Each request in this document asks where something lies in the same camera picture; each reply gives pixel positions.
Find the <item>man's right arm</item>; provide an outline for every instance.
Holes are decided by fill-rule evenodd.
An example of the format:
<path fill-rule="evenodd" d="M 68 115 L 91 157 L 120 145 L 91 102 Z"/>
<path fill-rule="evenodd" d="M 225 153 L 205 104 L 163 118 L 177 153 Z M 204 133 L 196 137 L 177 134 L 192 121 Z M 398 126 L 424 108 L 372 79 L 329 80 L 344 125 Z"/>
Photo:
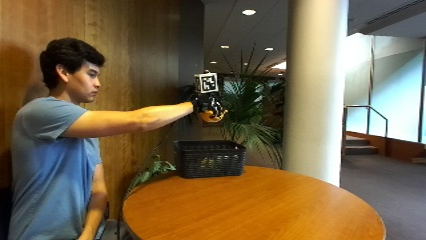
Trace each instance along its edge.
<path fill-rule="evenodd" d="M 96 138 L 145 132 L 175 122 L 193 112 L 193 104 L 151 106 L 135 111 L 88 111 L 61 134 L 63 137 Z"/>

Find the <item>wooden wall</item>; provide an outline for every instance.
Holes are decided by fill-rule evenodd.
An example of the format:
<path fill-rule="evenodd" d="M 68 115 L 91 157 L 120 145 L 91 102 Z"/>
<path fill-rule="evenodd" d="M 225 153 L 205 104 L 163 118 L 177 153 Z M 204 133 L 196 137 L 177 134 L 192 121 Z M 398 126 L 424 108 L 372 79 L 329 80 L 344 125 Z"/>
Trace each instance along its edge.
<path fill-rule="evenodd" d="M 47 43 L 67 36 L 81 38 L 107 57 L 101 93 L 85 108 L 125 111 L 177 103 L 180 4 L 176 0 L 0 0 L 0 187 L 11 185 L 15 113 L 23 103 L 47 94 L 38 59 Z M 101 139 L 113 218 L 129 181 L 168 128 Z M 173 139 L 175 129 L 155 152 L 168 160 Z"/>

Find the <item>man's arm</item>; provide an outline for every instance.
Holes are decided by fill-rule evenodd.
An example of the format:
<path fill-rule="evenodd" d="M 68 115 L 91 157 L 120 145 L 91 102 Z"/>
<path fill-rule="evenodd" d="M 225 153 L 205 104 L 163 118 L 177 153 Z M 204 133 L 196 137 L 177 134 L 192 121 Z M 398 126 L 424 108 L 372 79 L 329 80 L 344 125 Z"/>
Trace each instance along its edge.
<path fill-rule="evenodd" d="M 104 217 L 107 208 L 108 194 L 107 185 L 104 179 L 104 167 L 103 164 L 96 165 L 93 174 L 93 184 L 91 192 L 91 201 L 88 206 L 88 213 L 85 216 L 84 229 L 79 240 L 93 240 L 97 232 L 99 224 Z"/>
<path fill-rule="evenodd" d="M 157 129 L 193 112 L 191 102 L 151 106 L 135 111 L 88 111 L 63 137 L 96 138 Z"/>

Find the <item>black basket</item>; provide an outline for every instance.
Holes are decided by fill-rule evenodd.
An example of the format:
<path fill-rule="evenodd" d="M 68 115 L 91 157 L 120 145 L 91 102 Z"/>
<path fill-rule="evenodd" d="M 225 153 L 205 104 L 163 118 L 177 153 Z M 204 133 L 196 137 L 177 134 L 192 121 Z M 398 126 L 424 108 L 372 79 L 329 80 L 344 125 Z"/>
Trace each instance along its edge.
<path fill-rule="evenodd" d="M 227 140 L 175 141 L 175 158 L 183 178 L 240 176 L 247 149 Z"/>

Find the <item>white column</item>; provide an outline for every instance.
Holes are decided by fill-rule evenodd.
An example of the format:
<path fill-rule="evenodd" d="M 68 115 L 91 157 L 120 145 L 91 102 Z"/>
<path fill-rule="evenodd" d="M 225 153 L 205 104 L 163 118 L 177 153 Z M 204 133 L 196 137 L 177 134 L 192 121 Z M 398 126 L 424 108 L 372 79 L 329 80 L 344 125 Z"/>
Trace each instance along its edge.
<path fill-rule="evenodd" d="M 289 0 L 284 169 L 340 185 L 349 0 Z"/>

